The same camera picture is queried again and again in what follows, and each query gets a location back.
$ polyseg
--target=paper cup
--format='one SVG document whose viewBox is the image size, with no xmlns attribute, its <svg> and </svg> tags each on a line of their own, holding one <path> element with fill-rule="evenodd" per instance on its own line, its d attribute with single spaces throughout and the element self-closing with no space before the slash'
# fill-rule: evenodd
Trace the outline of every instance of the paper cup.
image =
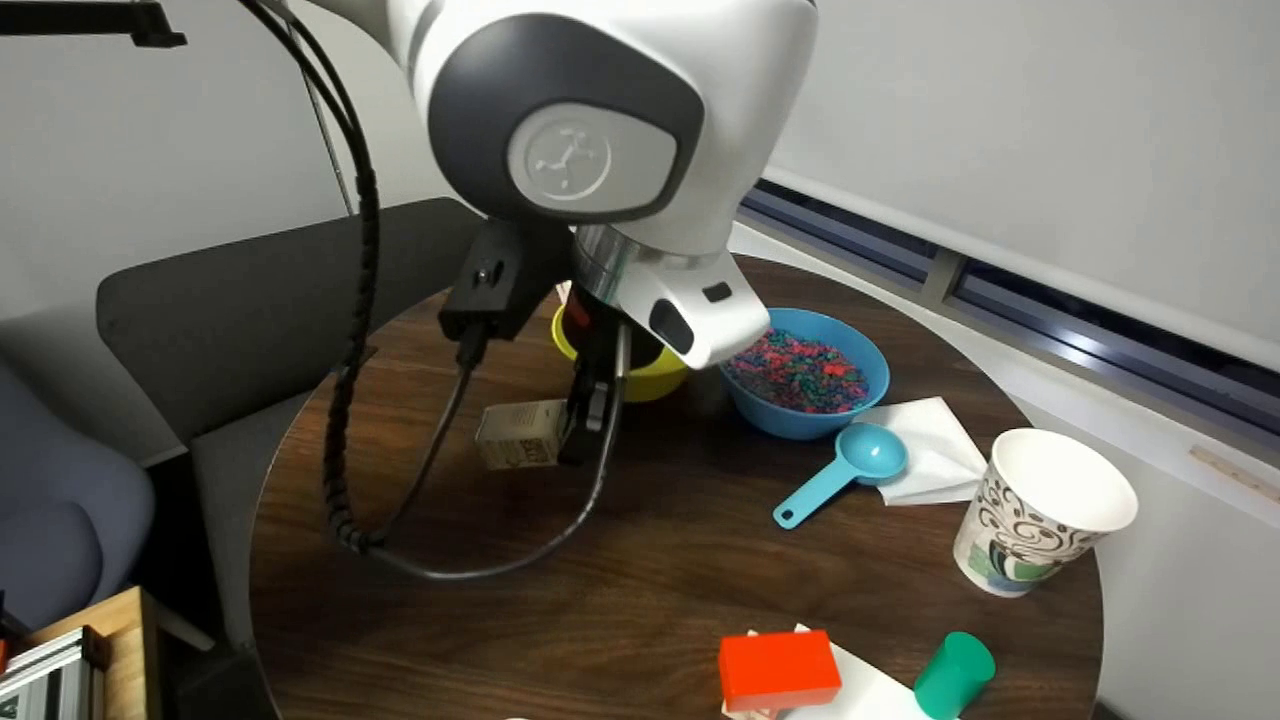
<svg viewBox="0 0 1280 720">
<path fill-rule="evenodd" d="M 953 555 L 974 588 L 1025 594 L 1130 518 L 1137 492 L 1115 465 L 1071 435 L 1010 428 L 993 445 Z"/>
</svg>

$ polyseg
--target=blue measuring spoon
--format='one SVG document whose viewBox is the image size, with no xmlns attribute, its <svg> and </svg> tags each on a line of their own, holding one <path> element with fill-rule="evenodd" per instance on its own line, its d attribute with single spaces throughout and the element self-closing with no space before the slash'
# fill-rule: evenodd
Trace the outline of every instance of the blue measuring spoon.
<svg viewBox="0 0 1280 720">
<path fill-rule="evenodd" d="M 895 430 L 878 423 L 849 423 L 835 435 L 835 459 L 809 477 L 786 501 L 771 507 L 778 529 L 802 523 L 824 507 L 845 482 L 882 482 L 909 470 L 909 448 Z"/>
</svg>

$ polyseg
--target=round wooden table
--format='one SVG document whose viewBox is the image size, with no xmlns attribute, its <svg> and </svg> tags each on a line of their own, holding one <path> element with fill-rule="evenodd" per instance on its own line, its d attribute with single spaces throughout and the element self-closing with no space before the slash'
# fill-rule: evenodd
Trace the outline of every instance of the round wooden table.
<svg viewBox="0 0 1280 720">
<path fill-rule="evenodd" d="M 864 328 L 893 364 L 888 399 L 945 396 L 978 448 L 1025 423 L 1010 399 L 915 319 L 821 276 L 745 258 L 767 304 Z M 353 407 L 359 523 L 391 513 L 457 379 L 435 333 L 441 296 L 391 319 Z M 490 345 L 435 477 L 396 546 L 441 569 L 490 564 L 557 534 L 586 469 L 484 470 L 484 403 L 564 396 L 547 308 Z M 828 465 L 830 439 L 750 430 L 715 372 L 659 403 L 627 403 L 596 514 L 547 558 L 475 585 L 424 585 L 329 538 L 319 435 L 329 387 L 296 416 L 268 470 L 252 534 L 252 619 L 284 716 L 433 720 L 711 720 L 715 645 L 748 627 L 810 625 L 911 684 L 945 633 L 967 627 L 999 658 L 967 716 L 1093 716 L 1100 675 L 1095 558 L 1025 600 L 974 593 L 953 564 L 960 504 L 882 507 L 845 492 L 797 532 L 771 504 Z"/>
</svg>

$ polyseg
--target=green object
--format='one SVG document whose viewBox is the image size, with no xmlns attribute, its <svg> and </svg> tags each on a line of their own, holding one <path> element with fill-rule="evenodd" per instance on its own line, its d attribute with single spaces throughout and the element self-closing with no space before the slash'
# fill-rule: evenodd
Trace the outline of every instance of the green object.
<svg viewBox="0 0 1280 720">
<path fill-rule="evenodd" d="M 960 716 L 997 678 L 997 657 L 972 633 L 947 633 L 915 678 L 915 702 L 933 720 Z"/>
</svg>

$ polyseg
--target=black cable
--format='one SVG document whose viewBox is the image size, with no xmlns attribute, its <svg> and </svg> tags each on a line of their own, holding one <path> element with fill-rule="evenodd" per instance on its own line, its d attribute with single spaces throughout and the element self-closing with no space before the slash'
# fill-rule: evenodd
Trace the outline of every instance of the black cable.
<svg viewBox="0 0 1280 720">
<path fill-rule="evenodd" d="M 620 407 L 622 407 L 627 354 L 633 354 L 633 337 L 627 337 L 627 324 L 620 324 L 616 372 L 613 372 L 613 387 L 606 387 L 606 416 L 602 416 L 602 439 L 601 439 L 592 486 L 586 486 L 586 501 L 578 504 L 578 513 L 561 529 L 561 534 L 544 538 L 539 546 L 533 546 L 533 553 L 525 553 L 516 558 L 484 564 L 484 569 L 424 569 L 424 564 L 403 558 L 403 555 L 396 555 L 388 546 L 369 546 L 369 555 L 385 558 L 388 569 L 398 569 L 409 574 L 418 574 L 418 579 L 464 585 L 464 579 L 487 579 L 487 574 L 504 574 L 504 571 L 516 571 L 516 569 L 527 569 L 527 564 L 544 558 L 547 553 L 557 553 L 561 544 L 568 544 L 586 523 L 586 514 L 596 513 L 596 504 L 602 495 L 606 459 L 613 459 L 613 445 L 616 445 L 616 423 L 620 423 Z"/>
<path fill-rule="evenodd" d="M 357 166 L 357 191 L 359 191 L 359 285 L 357 285 L 357 308 L 353 308 L 353 333 L 349 333 L 349 353 L 336 367 L 336 385 L 332 385 L 332 399 L 329 399 L 329 428 L 324 428 L 324 523 L 336 534 L 341 546 L 385 558 L 409 574 L 424 574 L 424 579 L 484 579 L 484 574 L 504 574 L 516 569 L 527 569 L 533 558 L 547 555 L 552 546 L 561 546 L 568 534 L 574 534 L 574 529 L 592 514 L 601 492 L 602 492 L 602 477 L 606 477 L 606 457 L 613 457 L 613 439 L 616 439 L 616 416 L 620 416 L 620 379 L 627 372 L 627 328 L 620 328 L 620 364 L 606 387 L 606 423 L 602 423 L 602 448 L 596 459 L 596 477 L 592 477 L 592 492 L 584 501 L 584 507 L 574 513 L 574 518 L 552 534 L 547 544 L 533 546 L 527 555 L 516 555 L 507 564 L 487 564 L 487 569 L 424 569 L 417 558 L 403 558 L 396 553 L 388 553 L 388 534 L 398 529 L 409 504 L 418 495 L 424 481 L 433 477 L 435 453 L 451 428 L 451 416 L 468 391 L 473 367 L 484 360 L 484 345 L 487 333 L 484 324 L 473 324 L 464 345 L 460 345 L 460 379 L 448 396 L 444 416 L 435 420 L 433 445 L 418 459 L 418 470 L 411 481 L 411 486 L 398 495 L 398 507 L 391 513 L 391 518 L 374 532 L 359 532 L 357 513 L 353 513 L 353 492 L 349 492 L 349 420 L 353 420 L 353 399 L 357 399 L 357 379 L 365 367 L 365 345 L 371 333 L 371 301 L 374 301 L 374 279 L 379 279 L 379 191 L 374 191 L 374 170 L 369 161 L 369 144 L 365 144 L 365 128 L 359 128 L 359 111 L 341 80 L 341 73 L 332 68 L 329 50 L 315 43 L 315 37 L 284 9 L 270 5 L 270 13 L 284 17 L 284 23 L 302 38 L 302 47 L 319 60 L 315 62 L 302 54 L 302 47 L 268 17 L 265 0 L 244 0 L 244 9 L 286 47 L 286 54 L 299 62 L 302 80 L 319 93 L 324 106 L 332 111 L 336 128 L 349 140 L 353 152 L 353 166 Z"/>
</svg>

